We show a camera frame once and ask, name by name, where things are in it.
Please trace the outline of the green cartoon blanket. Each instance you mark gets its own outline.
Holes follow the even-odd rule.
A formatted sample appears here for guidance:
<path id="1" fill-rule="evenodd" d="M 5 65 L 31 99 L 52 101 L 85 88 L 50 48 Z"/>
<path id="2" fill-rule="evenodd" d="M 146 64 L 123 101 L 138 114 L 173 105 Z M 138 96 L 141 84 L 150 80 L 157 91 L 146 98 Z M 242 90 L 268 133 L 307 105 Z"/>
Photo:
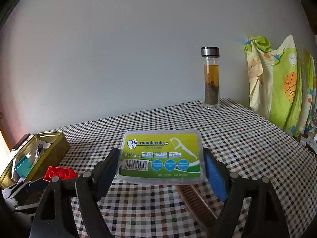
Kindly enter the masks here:
<path id="1" fill-rule="evenodd" d="M 316 98 L 314 59 L 297 51 L 292 35 L 277 49 L 263 36 L 244 46 L 249 77 L 249 104 L 290 136 L 304 131 Z"/>

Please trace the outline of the gold metal tin box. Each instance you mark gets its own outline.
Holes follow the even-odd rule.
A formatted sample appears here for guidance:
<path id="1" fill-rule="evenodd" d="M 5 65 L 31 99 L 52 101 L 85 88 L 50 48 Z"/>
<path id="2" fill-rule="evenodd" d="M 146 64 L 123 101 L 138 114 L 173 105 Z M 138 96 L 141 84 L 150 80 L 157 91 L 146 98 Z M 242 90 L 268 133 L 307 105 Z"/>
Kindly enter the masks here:
<path id="1" fill-rule="evenodd" d="M 39 143 L 50 143 L 50 147 L 35 159 L 35 151 Z M 57 166 L 70 149 L 70 145 L 66 140 L 63 132 L 49 132 L 33 135 L 27 143 L 22 145 L 17 152 L 14 153 L 12 159 L 1 170 L 1 188 L 7 188 L 18 182 L 21 178 L 25 181 L 36 180 L 43 177 L 49 166 Z M 14 166 L 24 157 L 27 156 L 32 161 L 31 171 L 27 177 L 18 176 Z"/>

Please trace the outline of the red toy building block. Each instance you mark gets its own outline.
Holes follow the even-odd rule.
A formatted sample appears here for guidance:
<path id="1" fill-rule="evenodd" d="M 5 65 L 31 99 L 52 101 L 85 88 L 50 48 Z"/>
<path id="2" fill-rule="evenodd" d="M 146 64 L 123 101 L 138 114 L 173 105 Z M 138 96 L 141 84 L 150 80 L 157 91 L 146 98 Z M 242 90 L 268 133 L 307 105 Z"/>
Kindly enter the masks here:
<path id="1" fill-rule="evenodd" d="M 53 177 L 59 177 L 61 180 L 67 180 L 78 178 L 78 174 L 70 168 L 49 166 L 45 173 L 44 180 L 50 182 L 53 179 Z"/>

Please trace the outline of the teal toy building block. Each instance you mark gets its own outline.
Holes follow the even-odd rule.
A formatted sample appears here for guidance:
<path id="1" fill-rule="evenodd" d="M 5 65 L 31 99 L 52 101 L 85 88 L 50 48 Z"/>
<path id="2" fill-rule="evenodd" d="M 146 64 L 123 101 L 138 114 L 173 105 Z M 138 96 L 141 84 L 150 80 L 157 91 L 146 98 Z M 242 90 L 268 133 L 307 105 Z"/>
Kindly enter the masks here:
<path id="1" fill-rule="evenodd" d="M 27 177 L 31 171 L 32 161 L 27 156 L 24 156 L 15 166 L 14 169 L 20 177 Z"/>

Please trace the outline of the patterned foil wrapper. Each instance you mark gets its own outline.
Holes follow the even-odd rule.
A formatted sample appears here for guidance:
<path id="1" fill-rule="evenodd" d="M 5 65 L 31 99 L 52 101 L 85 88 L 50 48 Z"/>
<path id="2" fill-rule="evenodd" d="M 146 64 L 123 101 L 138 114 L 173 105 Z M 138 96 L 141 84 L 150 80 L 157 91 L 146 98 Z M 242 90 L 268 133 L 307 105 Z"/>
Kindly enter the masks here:
<path id="1" fill-rule="evenodd" d="M 41 155 L 50 147 L 50 143 L 39 143 L 35 151 L 35 159 L 38 160 Z"/>

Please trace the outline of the glass tea bottle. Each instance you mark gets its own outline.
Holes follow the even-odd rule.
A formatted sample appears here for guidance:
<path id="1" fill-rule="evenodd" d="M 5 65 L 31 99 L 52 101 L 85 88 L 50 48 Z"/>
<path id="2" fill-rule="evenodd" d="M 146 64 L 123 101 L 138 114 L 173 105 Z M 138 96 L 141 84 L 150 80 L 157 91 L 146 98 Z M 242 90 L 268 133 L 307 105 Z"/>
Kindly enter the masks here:
<path id="1" fill-rule="evenodd" d="M 219 107 L 219 57 L 218 47 L 202 47 L 201 56 L 204 58 L 204 87 L 205 107 Z"/>

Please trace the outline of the green dental floss box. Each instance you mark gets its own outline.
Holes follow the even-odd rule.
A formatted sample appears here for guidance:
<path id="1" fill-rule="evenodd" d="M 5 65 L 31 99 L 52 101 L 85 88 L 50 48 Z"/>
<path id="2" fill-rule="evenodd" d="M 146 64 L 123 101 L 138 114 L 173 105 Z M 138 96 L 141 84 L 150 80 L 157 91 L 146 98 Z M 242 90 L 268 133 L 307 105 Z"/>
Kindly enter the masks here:
<path id="1" fill-rule="evenodd" d="M 201 183 L 206 178 L 201 133 L 193 129 L 128 131 L 116 175 L 133 184 Z"/>

